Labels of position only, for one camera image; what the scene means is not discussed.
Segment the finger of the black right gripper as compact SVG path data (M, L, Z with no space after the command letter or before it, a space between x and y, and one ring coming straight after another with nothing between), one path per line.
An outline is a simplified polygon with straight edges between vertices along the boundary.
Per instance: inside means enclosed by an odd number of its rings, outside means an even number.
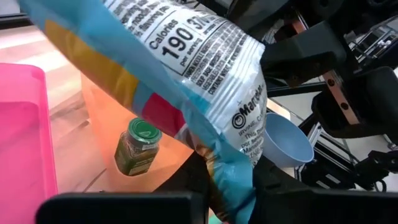
M398 136L398 77L390 67L336 82L312 101L323 129L335 138Z
M346 51L329 23L320 22L298 34L267 45L260 64L263 75L298 86L333 70Z

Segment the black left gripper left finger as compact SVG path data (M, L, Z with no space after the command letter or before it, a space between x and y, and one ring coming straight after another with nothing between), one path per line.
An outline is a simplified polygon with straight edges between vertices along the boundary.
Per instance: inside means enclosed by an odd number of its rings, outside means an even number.
M210 177L193 153L151 193L69 193L46 200L35 224L207 224Z

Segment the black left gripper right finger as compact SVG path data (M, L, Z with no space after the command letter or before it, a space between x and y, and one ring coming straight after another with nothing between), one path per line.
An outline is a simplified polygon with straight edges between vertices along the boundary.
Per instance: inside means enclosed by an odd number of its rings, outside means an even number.
M398 193L309 187L262 156L249 224L398 224Z

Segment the green lid spice jar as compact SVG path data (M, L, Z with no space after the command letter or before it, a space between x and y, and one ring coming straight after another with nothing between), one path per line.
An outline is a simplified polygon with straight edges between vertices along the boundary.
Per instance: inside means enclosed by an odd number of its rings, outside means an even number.
M126 176L147 172L159 151L162 132L141 118L132 119L120 135L114 160Z

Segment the blue ramen packet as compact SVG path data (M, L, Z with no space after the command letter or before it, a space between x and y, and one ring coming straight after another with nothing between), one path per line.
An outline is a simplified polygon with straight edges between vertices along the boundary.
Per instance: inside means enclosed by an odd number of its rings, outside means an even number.
M229 20L171 0L18 0L84 76L205 162L214 212L248 224L264 149L265 47Z

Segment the light blue plastic bowl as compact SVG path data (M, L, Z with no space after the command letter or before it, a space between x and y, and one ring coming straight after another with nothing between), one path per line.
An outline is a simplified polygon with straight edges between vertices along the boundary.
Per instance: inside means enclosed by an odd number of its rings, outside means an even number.
M262 155L277 167L298 167L313 160L313 146L290 120L276 113L267 113L265 128Z

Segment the orange translucent plastic bin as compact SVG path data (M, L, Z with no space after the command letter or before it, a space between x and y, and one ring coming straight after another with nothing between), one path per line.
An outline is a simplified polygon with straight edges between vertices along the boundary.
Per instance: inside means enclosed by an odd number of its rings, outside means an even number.
M116 167L114 154L121 133L136 115L119 105L85 76L81 77L81 89L106 168L100 178L102 183L108 184L106 190L152 192L171 177L193 153L192 149L165 134L160 140L159 152L149 171L134 177L123 175Z

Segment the pink plastic bin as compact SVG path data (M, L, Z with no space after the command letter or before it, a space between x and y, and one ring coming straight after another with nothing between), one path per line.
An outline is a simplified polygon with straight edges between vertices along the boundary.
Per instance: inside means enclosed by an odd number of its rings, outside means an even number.
M0 224L34 224L57 192L45 73L0 63Z

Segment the black aluminium frame rail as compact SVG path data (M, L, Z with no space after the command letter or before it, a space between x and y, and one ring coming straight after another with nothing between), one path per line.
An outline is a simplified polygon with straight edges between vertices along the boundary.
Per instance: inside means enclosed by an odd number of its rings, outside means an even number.
M26 13L0 15L0 30L32 26Z
M269 98L299 95L304 93L319 92L326 89L325 83L309 83L303 84L296 87L282 86L282 87L268 87L267 96Z

